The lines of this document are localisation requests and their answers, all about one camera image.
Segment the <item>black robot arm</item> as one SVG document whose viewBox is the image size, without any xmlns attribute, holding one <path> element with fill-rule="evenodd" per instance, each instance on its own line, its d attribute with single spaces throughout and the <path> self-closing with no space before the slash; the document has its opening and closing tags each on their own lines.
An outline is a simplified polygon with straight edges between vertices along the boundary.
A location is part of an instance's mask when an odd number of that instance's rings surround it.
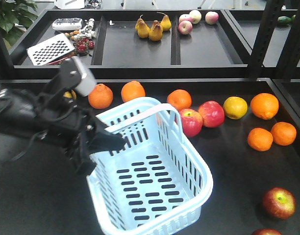
<svg viewBox="0 0 300 235">
<path fill-rule="evenodd" d="M 108 132 L 90 108 L 64 96 L 70 90 L 88 96 L 95 85 L 93 74 L 76 56 L 66 59 L 38 94 L 0 83 L 0 133 L 59 146 L 77 173 L 90 174 L 96 167 L 91 154 L 125 145 L 122 135 Z"/>
</svg>

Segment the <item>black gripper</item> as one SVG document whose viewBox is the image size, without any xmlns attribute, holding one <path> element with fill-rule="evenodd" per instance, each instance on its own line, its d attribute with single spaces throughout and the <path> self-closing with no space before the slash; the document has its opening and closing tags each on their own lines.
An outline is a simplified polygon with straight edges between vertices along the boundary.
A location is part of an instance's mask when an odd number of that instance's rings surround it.
<svg viewBox="0 0 300 235">
<path fill-rule="evenodd" d="M 121 150 L 126 141 L 121 134 L 106 131 L 108 126 L 90 108 L 63 96 L 70 90 L 79 94 L 75 90 L 79 82 L 80 74 L 73 60 L 65 60 L 54 78 L 32 98 L 35 129 L 32 137 L 72 149 L 71 163 L 76 173 L 90 175 L 96 163 L 90 159 L 89 151 Z"/>
</svg>

